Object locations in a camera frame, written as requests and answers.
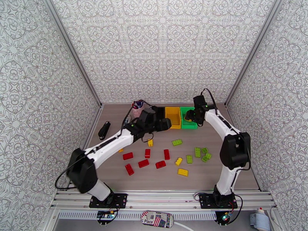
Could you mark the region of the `yellow plastic bin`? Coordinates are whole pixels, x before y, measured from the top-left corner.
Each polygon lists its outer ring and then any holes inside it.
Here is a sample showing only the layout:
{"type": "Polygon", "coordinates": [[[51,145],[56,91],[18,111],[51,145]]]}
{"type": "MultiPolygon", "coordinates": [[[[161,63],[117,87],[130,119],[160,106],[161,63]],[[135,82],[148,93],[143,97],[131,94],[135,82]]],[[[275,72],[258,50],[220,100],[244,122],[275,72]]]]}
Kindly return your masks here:
{"type": "Polygon", "coordinates": [[[180,107],[165,107],[165,118],[171,121],[171,129],[181,129],[180,107]]]}

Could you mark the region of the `green plastic bin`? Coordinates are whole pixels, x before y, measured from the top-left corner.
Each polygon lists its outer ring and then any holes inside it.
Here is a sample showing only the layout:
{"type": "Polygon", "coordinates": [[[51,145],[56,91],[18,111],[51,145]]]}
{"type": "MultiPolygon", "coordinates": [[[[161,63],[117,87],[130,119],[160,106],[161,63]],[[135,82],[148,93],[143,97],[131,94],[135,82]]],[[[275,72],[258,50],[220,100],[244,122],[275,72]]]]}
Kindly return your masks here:
{"type": "Polygon", "coordinates": [[[194,107],[180,107],[180,114],[181,114],[181,129],[197,129],[197,123],[192,121],[187,121],[185,119],[185,115],[187,111],[194,110],[194,107]]]}

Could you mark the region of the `pink pen cup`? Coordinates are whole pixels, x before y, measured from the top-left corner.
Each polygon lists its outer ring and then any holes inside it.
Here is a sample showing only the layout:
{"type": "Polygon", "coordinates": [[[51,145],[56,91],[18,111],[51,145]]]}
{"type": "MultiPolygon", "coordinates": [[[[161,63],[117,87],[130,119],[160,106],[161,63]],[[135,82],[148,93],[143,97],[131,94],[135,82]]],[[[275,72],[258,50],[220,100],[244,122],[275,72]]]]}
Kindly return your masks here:
{"type": "Polygon", "coordinates": [[[138,118],[142,112],[142,110],[144,109],[145,105],[143,105],[143,107],[139,108],[139,109],[132,109],[132,114],[135,118],[138,118]]]}

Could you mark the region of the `black stapler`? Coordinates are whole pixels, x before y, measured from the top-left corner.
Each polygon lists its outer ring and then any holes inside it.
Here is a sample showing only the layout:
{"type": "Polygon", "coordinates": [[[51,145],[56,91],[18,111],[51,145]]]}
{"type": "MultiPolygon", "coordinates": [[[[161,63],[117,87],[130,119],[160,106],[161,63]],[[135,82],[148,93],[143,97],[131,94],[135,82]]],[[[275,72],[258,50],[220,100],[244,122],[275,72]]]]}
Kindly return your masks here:
{"type": "Polygon", "coordinates": [[[98,132],[98,137],[102,141],[105,139],[110,128],[110,122],[106,121],[98,132]]]}

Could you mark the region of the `flag print pencil case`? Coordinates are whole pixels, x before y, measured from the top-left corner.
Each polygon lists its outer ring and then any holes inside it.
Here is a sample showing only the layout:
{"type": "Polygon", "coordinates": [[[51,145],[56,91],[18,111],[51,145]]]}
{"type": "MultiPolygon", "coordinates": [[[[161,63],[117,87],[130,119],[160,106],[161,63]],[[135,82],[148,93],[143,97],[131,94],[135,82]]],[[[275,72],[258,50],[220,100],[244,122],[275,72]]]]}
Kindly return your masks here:
{"type": "Polygon", "coordinates": [[[165,212],[147,210],[141,214],[140,220],[143,225],[157,228],[172,228],[174,225],[173,215],[165,212]]]}

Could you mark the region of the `white plastic bottle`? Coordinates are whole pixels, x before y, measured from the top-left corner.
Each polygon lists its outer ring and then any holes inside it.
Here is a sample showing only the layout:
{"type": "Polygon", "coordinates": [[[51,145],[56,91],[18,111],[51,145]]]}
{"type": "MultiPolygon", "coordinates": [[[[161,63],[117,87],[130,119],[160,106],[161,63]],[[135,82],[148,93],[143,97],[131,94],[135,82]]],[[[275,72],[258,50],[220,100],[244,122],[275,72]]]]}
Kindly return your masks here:
{"type": "Polygon", "coordinates": [[[270,231],[269,217],[261,207],[249,215],[249,225],[258,231],[270,231]]]}

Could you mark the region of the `aluminium side rail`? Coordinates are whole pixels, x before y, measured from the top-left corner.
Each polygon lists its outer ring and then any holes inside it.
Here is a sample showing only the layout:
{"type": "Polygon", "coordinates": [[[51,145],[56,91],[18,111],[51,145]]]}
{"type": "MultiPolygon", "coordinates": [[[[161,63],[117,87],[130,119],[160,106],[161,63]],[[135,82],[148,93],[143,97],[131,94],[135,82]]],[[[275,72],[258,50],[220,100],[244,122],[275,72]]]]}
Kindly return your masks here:
{"type": "Polygon", "coordinates": [[[67,170],[65,171],[65,175],[69,178],[69,184],[65,190],[77,189],[80,193],[86,193],[92,189],[97,182],[95,166],[93,162],[87,158],[85,149],[90,147],[102,111],[103,106],[99,107],[97,110],[83,147],[81,149],[75,149],[72,152],[67,170]]]}

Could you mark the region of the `aluminium frame rail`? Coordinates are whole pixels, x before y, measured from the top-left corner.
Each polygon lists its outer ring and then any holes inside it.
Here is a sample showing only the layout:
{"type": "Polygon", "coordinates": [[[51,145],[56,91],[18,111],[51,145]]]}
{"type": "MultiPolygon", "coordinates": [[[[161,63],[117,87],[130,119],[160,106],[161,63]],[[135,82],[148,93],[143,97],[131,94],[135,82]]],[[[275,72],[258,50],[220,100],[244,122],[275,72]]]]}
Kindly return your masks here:
{"type": "MultiPolygon", "coordinates": [[[[120,211],[201,211],[197,192],[194,190],[128,190],[121,203],[125,205],[120,211]]],[[[270,192],[259,190],[236,190],[236,202],[243,210],[275,207],[270,192]]],[[[51,204],[52,209],[99,210],[102,207],[91,195],[74,190],[59,191],[51,204]]]]}

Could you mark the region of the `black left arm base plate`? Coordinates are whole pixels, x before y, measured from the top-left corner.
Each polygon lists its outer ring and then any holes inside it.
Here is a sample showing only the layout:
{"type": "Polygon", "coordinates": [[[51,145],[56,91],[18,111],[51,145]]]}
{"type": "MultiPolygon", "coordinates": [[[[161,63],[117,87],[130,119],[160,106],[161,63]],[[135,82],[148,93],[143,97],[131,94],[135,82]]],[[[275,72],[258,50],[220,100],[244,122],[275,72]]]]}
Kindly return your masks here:
{"type": "Polygon", "coordinates": [[[99,200],[92,196],[89,203],[89,208],[104,208],[104,209],[124,209],[126,207],[128,194],[125,193],[110,193],[104,200],[99,200]]]}

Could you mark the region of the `aluminium corner post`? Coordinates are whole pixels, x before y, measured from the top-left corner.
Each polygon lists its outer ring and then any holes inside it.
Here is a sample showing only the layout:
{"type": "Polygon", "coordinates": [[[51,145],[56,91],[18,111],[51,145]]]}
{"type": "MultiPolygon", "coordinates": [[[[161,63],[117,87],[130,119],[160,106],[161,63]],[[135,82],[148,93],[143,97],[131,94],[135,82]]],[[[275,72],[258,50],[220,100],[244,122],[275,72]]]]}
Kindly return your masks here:
{"type": "Polygon", "coordinates": [[[251,46],[251,50],[248,53],[247,58],[245,59],[243,66],[224,102],[224,106],[227,108],[230,101],[232,100],[232,97],[235,94],[235,91],[237,90],[241,80],[243,79],[246,71],[249,69],[249,66],[251,65],[256,53],[258,52],[260,46],[262,45],[262,42],[264,38],[266,37],[268,31],[271,28],[271,24],[273,23],[274,19],[276,18],[277,14],[279,13],[281,6],[283,4],[284,0],[273,0],[273,4],[269,9],[269,12],[259,30],[259,33],[254,41],[254,43],[251,46]]]}
{"type": "Polygon", "coordinates": [[[61,17],[54,5],[53,0],[42,0],[44,5],[47,8],[47,11],[49,12],[49,15],[51,17],[51,19],[53,20],[65,46],[67,47],[68,52],[71,55],[71,58],[73,59],[75,65],[77,66],[79,72],[81,73],[81,75],[83,76],[83,79],[85,80],[88,88],[90,89],[93,98],[95,99],[96,103],[98,104],[99,107],[102,107],[102,102],[100,101],[100,98],[90,80],[90,77],[88,76],[85,67],[73,45],[73,42],[66,30],[66,27],[64,25],[64,23],[61,20],[61,17]]]}

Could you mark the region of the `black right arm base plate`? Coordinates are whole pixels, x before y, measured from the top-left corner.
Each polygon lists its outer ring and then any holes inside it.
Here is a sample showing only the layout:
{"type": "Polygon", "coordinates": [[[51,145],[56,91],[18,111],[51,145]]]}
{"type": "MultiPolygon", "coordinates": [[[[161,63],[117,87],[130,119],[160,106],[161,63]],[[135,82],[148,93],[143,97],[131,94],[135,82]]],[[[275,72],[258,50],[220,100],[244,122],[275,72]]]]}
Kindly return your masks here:
{"type": "Polygon", "coordinates": [[[218,194],[200,194],[199,202],[201,209],[237,209],[235,194],[218,195],[218,194]]]}

